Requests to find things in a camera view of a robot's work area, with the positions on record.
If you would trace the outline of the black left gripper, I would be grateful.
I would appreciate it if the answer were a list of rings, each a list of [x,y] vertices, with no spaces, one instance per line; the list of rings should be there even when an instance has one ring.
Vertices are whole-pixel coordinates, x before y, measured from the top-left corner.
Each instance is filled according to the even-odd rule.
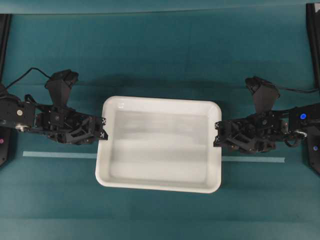
[[[87,145],[107,141],[109,136],[103,127],[107,119],[80,113],[69,107],[38,105],[34,132],[47,136],[60,144]]]

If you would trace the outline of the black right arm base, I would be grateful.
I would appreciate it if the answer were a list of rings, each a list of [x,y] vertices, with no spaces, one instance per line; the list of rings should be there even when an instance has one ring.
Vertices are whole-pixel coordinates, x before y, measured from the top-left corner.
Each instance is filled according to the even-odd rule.
[[[320,175],[320,125],[318,123],[310,123],[306,130],[308,165],[315,173]]]

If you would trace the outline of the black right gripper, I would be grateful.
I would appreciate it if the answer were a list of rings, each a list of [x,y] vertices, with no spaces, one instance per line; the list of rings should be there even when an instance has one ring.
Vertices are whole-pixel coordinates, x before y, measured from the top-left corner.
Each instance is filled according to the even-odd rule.
[[[217,136],[213,146],[241,153],[266,153],[283,142],[288,123],[274,111],[256,113],[245,118],[219,121],[214,124]]]

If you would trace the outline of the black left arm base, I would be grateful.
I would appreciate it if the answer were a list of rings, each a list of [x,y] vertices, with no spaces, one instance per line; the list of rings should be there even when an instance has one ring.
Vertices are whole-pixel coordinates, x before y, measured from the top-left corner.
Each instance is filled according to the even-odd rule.
[[[11,128],[0,127],[0,168],[4,168],[15,155],[15,134]]]

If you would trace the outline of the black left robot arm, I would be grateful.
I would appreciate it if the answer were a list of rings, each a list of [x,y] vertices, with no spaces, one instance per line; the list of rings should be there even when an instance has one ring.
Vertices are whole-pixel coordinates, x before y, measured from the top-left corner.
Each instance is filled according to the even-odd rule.
[[[108,140],[107,119],[75,109],[37,103],[31,95],[24,101],[0,85],[0,125],[18,132],[48,137],[60,144],[86,145]]]

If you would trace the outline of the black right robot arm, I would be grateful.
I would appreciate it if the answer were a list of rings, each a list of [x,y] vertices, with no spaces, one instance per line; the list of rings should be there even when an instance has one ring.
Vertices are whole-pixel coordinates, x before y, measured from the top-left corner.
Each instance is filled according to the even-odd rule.
[[[218,121],[213,146],[241,153],[266,153],[277,142],[297,147],[311,129],[320,128],[320,104],[315,103],[286,110],[269,110],[245,118]]]

